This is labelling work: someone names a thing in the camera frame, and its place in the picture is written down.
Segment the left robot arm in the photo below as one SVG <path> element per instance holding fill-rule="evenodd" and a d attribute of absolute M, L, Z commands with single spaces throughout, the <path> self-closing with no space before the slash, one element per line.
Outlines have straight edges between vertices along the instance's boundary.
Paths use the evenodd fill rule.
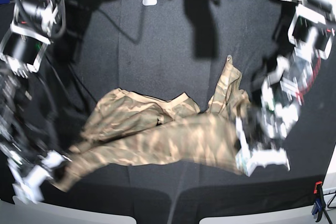
<path fill-rule="evenodd" d="M 304 95 L 335 38 L 335 0 L 299 0 L 288 28 L 292 53 L 278 56 L 260 85 L 260 104 L 235 120 L 240 150 L 237 168 L 250 176 L 256 167 L 289 166 L 282 142 L 298 122 Z"/>

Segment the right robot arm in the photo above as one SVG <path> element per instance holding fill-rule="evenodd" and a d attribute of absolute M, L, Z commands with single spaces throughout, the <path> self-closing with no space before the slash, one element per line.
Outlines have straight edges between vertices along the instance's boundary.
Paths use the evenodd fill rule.
<path fill-rule="evenodd" d="M 16 197 L 24 203 L 43 201 L 41 184 L 53 179 L 64 161 L 59 150 L 56 103 L 39 74 L 48 47 L 66 30 L 64 0 L 14 0 L 13 19 L 1 41 L 1 152 L 14 178 Z M 40 129 L 23 118 L 32 95 L 29 78 L 42 85 L 50 110 Z"/>

